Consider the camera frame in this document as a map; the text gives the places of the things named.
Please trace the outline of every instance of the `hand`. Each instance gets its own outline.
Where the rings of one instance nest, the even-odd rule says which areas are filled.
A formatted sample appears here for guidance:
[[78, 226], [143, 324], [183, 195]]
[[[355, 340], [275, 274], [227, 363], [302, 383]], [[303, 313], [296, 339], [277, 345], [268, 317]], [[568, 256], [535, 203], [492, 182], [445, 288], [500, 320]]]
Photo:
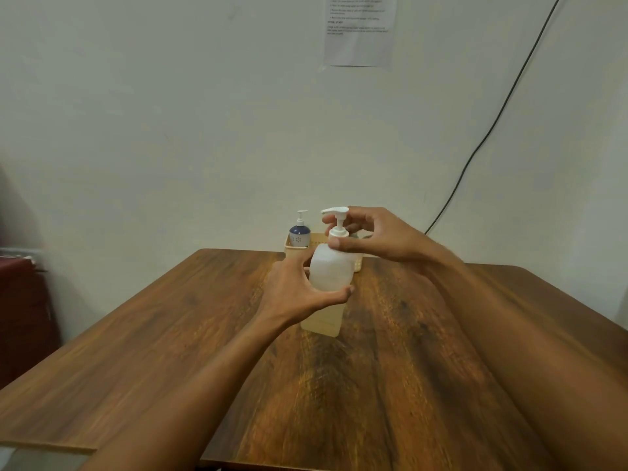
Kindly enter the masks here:
[[[326, 215], [323, 222], [329, 224], [325, 232], [329, 235], [329, 230], [336, 224], [336, 218], [334, 215]], [[327, 242], [330, 248], [346, 253], [373, 254], [398, 262], [437, 260], [444, 255], [453, 256], [444, 246], [415, 230], [385, 208], [350, 206], [345, 228], [349, 234], [367, 230], [373, 232], [373, 235], [361, 239], [332, 236]]]
[[351, 297], [353, 286], [340, 291], [322, 292], [308, 281], [304, 265], [314, 254], [308, 248], [304, 254], [289, 257], [272, 265], [257, 316], [268, 319], [282, 329], [301, 322], [319, 309], [344, 304]]

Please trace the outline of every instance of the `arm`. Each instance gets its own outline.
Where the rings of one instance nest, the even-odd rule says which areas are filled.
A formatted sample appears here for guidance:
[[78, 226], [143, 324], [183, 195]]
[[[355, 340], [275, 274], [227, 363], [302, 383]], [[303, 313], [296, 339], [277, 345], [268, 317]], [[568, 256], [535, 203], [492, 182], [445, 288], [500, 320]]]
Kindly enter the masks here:
[[[323, 221], [329, 223], [331, 218]], [[436, 286], [484, 363], [551, 451], [570, 469], [628, 468], [628, 389], [546, 333], [443, 246], [383, 208], [349, 210], [341, 251], [409, 262]]]
[[351, 289], [320, 292], [303, 264], [312, 254], [275, 263], [255, 317], [189, 382], [156, 403], [98, 450], [83, 471], [193, 469], [247, 376], [287, 327], [347, 302]]

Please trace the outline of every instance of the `basket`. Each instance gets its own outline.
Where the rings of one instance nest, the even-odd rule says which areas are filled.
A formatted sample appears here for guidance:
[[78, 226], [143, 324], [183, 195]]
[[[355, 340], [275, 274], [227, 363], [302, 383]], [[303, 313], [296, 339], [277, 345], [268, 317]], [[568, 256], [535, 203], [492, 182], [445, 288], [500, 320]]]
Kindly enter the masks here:
[[[318, 246], [319, 244], [327, 243], [327, 237], [325, 233], [310, 233], [310, 246]], [[286, 237], [286, 243], [284, 245], [284, 251], [286, 253], [286, 257], [290, 257], [294, 254], [299, 254], [300, 252], [306, 250], [307, 248], [301, 246], [291, 246], [290, 245], [290, 235]], [[356, 254], [356, 264], [354, 265], [354, 272], [360, 272], [362, 269], [362, 255]]]

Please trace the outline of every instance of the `small pump bottle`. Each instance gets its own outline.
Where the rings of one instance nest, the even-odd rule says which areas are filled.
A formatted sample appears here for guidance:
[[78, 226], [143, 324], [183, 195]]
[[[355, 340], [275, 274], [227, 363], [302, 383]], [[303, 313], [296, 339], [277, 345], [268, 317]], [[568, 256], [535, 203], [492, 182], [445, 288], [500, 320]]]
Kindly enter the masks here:
[[301, 217], [302, 213], [308, 210], [299, 210], [299, 217], [296, 220], [296, 225], [290, 229], [290, 244], [293, 246], [299, 246], [307, 248], [310, 245], [310, 229], [305, 226], [305, 221]]
[[[343, 226], [348, 211], [346, 206], [337, 206], [321, 212], [333, 213], [336, 216], [336, 226], [329, 231], [329, 236], [349, 236], [349, 232]], [[336, 251], [327, 244], [320, 244], [310, 263], [310, 283], [319, 291], [338, 291], [351, 284], [355, 262], [354, 254]], [[316, 311], [301, 322], [301, 327], [310, 332], [337, 337], [344, 309], [345, 305], [339, 304]]]

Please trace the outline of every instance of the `paper sheet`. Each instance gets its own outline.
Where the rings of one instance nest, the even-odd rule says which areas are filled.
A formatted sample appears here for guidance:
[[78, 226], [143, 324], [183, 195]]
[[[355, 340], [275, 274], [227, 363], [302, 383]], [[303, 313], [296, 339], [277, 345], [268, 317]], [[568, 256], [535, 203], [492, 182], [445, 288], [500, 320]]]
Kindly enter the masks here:
[[326, 0], [325, 64], [386, 66], [397, 0]]

